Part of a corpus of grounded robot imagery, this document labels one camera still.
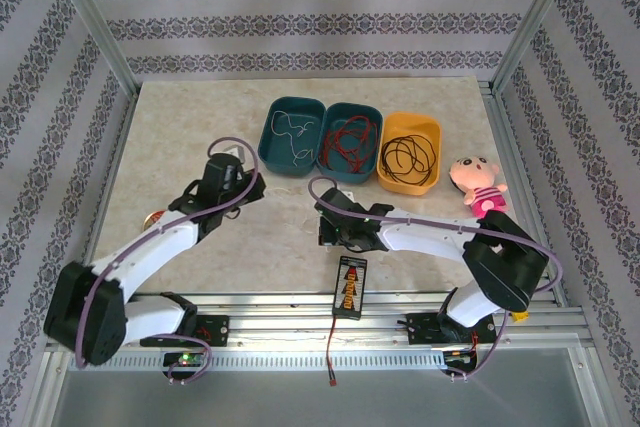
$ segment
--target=beige marble table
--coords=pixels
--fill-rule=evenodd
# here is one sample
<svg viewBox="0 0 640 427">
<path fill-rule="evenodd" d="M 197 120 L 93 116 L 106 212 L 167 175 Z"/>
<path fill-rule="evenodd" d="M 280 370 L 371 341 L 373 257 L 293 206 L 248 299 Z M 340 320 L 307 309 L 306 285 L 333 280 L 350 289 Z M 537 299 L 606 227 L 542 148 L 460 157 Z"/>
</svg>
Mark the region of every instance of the beige marble table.
<svg viewBox="0 0 640 427">
<path fill-rule="evenodd" d="M 387 192 L 375 174 L 362 185 L 343 186 L 365 207 L 380 202 L 433 216 L 469 217 L 462 194 L 449 182 L 449 166 L 466 155 L 499 162 L 473 77 L 148 82 L 136 107 L 95 258 L 137 236 L 150 212 L 166 208 L 189 182 L 202 176 L 212 140 L 233 135 L 257 147 L 269 106 L 283 96 L 311 97 L 327 107 L 336 102 L 361 103 L 383 115 L 418 112 L 440 122 L 438 184 L 423 197 Z M 244 207 L 237 220 L 225 220 L 203 242 L 152 276 L 141 291 L 333 289 L 338 259 L 348 252 L 317 245 L 318 218 L 307 193 L 307 182 L 317 170 L 307 178 L 292 179 L 260 168 L 267 184 L 265 199 Z M 318 184 L 321 191 L 326 186 Z M 367 290 L 445 291 L 471 279 L 464 265 L 432 256 L 411 252 L 363 256 L 369 261 Z"/>
</svg>

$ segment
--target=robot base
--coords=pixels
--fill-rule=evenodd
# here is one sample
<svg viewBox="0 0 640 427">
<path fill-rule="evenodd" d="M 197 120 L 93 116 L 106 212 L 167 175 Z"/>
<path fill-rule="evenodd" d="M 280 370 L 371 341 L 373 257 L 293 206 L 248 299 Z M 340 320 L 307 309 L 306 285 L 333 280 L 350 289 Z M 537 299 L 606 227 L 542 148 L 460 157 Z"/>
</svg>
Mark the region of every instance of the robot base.
<svg viewBox="0 0 640 427">
<path fill-rule="evenodd" d="M 449 293 L 440 312 L 407 314 L 406 321 L 398 321 L 407 327 L 409 345 L 471 344 L 474 332 L 480 344 L 491 344 L 496 340 L 496 326 L 492 315 L 483 317 L 470 328 L 447 316 L 447 307 L 456 290 Z"/>
</svg>

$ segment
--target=white robotic arm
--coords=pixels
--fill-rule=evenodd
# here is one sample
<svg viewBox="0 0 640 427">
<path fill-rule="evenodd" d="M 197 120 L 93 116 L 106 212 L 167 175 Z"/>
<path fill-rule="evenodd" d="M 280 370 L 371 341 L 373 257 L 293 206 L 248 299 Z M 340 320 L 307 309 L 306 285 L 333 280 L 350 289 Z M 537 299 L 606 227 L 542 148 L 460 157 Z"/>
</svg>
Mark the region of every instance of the white robotic arm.
<svg viewBox="0 0 640 427">
<path fill-rule="evenodd" d="M 226 214 L 261 199 L 264 181 L 260 174 L 255 174 L 255 181 L 253 177 L 253 171 L 243 172 L 237 157 L 213 154 L 202 179 L 192 182 L 151 227 L 154 236 L 144 232 L 89 266 L 72 262 L 62 269 L 44 332 L 72 350 L 81 338 L 82 357 L 94 365 L 106 362 L 122 344 L 135 340 L 160 334 L 193 337 L 195 305 L 173 293 L 132 296 L 167 262 L 220 226 Z M 236 202 L 245 191 L 247 195 Z"/>
<path fill-rule="evenodd" d="M 318 197 L 312 184 L 313 179 L 309 190 L 321 214 L 321 245 L 343 245 L 353 252 L 408 250 L 469 267 L 474 280 L 455 289 L 439 313 L 440 327 L 452 342 L 499 309 L 524 312 L 549 260 L 524 245 L 534 242 L 502 212 L 490 211 L 476 221 L 436 219 L 385 204 L 366 210 L 336 187 Z"/>
</svg>

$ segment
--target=wall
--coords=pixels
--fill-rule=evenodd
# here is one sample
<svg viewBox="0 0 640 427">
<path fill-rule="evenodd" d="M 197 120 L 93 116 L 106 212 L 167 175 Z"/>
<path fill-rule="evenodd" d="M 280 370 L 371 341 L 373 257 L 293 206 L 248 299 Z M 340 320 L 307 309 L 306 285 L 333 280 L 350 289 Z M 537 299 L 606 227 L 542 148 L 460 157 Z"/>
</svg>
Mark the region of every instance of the wall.
<svg viewBox="0 0 640 427">
<path fill-rule="evenodd" d="M 69 0 L 0 0 L 0 426 L 19 425 L 62 265 L 87 249 L 127 105 Z"/>
<path fill-rule="evenodd" d="M 640 424 L 640 0 L 555 0 L 504 91 L 625 425 Z"/>
<path fill-rule="evenodd" d="M 140 80 L 490 80 L 532 0 L 96 2 Z"/>
</svg>

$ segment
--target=pink plush doll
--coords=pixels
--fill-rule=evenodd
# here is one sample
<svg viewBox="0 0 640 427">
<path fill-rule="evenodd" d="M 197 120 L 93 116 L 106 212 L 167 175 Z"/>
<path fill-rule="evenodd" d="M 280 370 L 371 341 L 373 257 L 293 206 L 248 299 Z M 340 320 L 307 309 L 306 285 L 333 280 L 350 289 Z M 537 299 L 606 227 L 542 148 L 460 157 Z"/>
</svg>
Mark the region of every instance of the pink plush doll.
<svg viewBox="0 0 640 427">
<path fill-rule="evenodd" d="M 483 157 L 464 157 L 456 161 L 449 170 L 453 184 L 464 192 L 464 204 L 470 206 L 473 215 L 480 219 L 489 210 L 509 210 L 502 196 L 507 185 L 493 185 L 498 172 L 500 167 L 487 163 L 487 159 Z"/>
</svg>

